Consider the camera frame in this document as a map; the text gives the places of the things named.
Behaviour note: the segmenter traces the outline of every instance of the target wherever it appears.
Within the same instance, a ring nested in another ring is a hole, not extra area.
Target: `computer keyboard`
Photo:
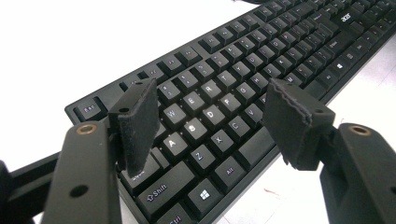
[[[395,34],[395,12],[392,0],[269,1],[65,112],[106,122],[133,82],[157,78],[160,130],[144,173],[120,173],[121,197],[139,223],[212,223],[278,154],[261,123],[269,78],[328,103]]]

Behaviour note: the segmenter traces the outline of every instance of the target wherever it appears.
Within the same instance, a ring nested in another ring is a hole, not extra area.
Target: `acer logo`
[[[349,15],[349,13],[347,13],[345,16],[343,16],[342,18],[341,18],[341,21],[347,21],[347,20],[349,20],[350,19],[350,15]]]

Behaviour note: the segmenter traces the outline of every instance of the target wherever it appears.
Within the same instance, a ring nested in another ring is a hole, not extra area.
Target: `white surface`
[[[66,105],[254,7],[231,0],[2,1],[0,160],[14,171],[61,150],[72,126]],[[386,60],[396,62],[395,54]],[[392,69],[358,76],[331,108],[396,148]],[[240,201],[219,223],[327,222],[318,174],[282,161]]]

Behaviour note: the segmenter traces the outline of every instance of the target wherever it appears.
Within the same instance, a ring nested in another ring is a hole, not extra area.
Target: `space bar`
[[[250,171],[274,146],[274,139],[262,127],[235,152],[235,158],[246,171]]]

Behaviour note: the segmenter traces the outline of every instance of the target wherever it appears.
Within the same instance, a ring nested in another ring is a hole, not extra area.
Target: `brass insert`
[[[96,130],[96,125],[94,124],[86,124],[86,125],[82,125],[81,127],[79,127],[77,129],[77,133],[78,134],[89,134],[89,133],[93,133]]]
[[[369,136],[369,135],[371,135],[370,130],[368,130],[368,129],[364,128],[364,127],[358,126],[358,125],[349,126],[348,128],[353,133],[361,135],[361,136]]]

